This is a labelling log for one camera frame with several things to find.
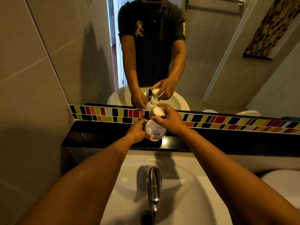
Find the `person's left hand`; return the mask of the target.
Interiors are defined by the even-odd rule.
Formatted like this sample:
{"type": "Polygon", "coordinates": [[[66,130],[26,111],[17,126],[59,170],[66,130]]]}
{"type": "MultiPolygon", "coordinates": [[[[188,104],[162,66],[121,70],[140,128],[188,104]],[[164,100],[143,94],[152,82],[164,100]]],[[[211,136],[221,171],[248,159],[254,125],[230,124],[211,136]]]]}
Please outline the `person's left hand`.
{"type": "Polygon", "coordinates": [[[152,140],[153,139],[152,135],[146,133],[143,130],[143,128],[144,127],[139,126],[139,121],[137,121],[136,123],[130,126],[125,137],[129,140],[131,144],[138,143],[143,139],[152,140]]]}

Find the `person's right hand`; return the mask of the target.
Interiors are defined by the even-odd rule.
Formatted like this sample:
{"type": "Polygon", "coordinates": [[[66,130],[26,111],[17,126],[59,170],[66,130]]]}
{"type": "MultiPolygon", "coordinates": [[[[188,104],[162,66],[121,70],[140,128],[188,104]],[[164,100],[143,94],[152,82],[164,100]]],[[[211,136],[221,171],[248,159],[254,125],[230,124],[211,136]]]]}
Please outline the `person's right hand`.
{"type": "Polygon", "coordinates": [[[183,133],[187,132],[190,128],[185,124],[180,114],[166,103],[159,103],[158,107],[164,109],[166,119],[163,123],[157,123],[169,132],[181,137],[183,133]]]}

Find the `white pump soap bottle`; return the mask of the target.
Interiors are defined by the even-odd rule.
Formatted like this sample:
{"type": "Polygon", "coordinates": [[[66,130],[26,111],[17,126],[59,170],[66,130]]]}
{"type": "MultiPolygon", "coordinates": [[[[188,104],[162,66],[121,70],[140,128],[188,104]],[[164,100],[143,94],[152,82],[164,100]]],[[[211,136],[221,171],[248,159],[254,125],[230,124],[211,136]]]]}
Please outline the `white pump soap bottle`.
{"type": "MultiPolygon", "coordinates": [[[[166,113],[163,108],[156,107],[153,110],[153,116],[160,117],[161,119],[166,119],[166,113]]],[[[145,124],[144,128],[145,132],[152,136],[151,141],[159,141],[163,138],[166,133],[166,129],[163,128],[161,125],[155,123],[152,119],[149,119],[145,124]]]]}

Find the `person's right forearm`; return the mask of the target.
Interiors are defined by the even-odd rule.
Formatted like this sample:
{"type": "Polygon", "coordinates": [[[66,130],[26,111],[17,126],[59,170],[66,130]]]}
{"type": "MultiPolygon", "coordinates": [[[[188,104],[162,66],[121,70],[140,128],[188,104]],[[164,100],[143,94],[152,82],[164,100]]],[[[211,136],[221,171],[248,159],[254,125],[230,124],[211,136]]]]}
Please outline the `person's right forearm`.
{"type": "Polygon", "coordinates": [[[176,134],[189,146],[238,224],[300,225],[300,212],[255,174],[193,129],[183,126],[176,134]]]}

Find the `person's left forearm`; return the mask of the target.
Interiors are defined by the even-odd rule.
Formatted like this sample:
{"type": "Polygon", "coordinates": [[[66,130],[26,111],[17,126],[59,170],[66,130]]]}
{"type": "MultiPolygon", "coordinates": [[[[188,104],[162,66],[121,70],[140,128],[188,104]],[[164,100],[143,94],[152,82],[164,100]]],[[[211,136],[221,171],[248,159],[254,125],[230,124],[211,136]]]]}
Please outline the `person's left forearm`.
{"type": "Polygon", "coordinates": [[[128,133],[66,173],[17,225],[99,225],[129,148],[128,133]]]}

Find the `chrome faucet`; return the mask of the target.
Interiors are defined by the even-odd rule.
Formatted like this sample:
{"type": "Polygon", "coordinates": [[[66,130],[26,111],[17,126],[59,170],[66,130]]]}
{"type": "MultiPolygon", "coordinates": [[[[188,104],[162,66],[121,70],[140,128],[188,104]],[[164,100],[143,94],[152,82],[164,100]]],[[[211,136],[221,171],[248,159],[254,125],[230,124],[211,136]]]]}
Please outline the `chrome faucet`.
{"type": "Polygon", "coordinates": [[[160,169],[152,165],[145,166],[145,182],[150,209],[142,213],[140,224],[154,225],[161,203],[162,174],[160,169]]]}

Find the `black stone shelf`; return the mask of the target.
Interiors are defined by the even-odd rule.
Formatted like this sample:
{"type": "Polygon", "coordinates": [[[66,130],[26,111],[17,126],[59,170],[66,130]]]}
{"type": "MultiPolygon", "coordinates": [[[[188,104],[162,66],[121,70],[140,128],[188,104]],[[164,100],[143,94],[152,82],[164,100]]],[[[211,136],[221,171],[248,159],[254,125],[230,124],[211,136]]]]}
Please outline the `black stone shelf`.
{"type": "MultiPolygon", "coordinates": [[[[130,124],[75,121],[65,136],[63,147],[105,148],[123,137],[130,124]]],[[[194,128],[197,133],[228,155],[300,158],[300,135],[194,128]]],[[[157,142],[144,139],[132,150],[191,152],[178,136],[167,132],[157,142]]]]}

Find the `white ceramic sink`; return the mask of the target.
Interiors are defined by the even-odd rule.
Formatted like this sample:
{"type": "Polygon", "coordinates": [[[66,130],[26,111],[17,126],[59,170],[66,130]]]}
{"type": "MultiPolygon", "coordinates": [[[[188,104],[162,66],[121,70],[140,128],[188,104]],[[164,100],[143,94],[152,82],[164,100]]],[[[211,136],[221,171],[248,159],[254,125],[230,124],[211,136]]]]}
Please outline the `white ceramic sink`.
{"type": "Polygon", "coordinates": [[[192,157],[127,155],[100,225],[233,225],[230,213],[192,157]],[[151,211],[147,166],[162,174],[160,206],[151,211]]]}

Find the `wall mirror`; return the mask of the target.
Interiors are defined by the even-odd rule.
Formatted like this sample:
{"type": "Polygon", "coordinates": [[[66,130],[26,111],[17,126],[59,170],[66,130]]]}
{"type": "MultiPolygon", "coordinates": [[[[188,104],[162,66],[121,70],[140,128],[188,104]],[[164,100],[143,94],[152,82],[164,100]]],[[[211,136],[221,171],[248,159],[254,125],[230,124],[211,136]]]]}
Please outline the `wall mirror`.
{"type": "Polygon", "coordinates": [[[300,118],[300,0],[25,0],[69,104],[300,118]]]}

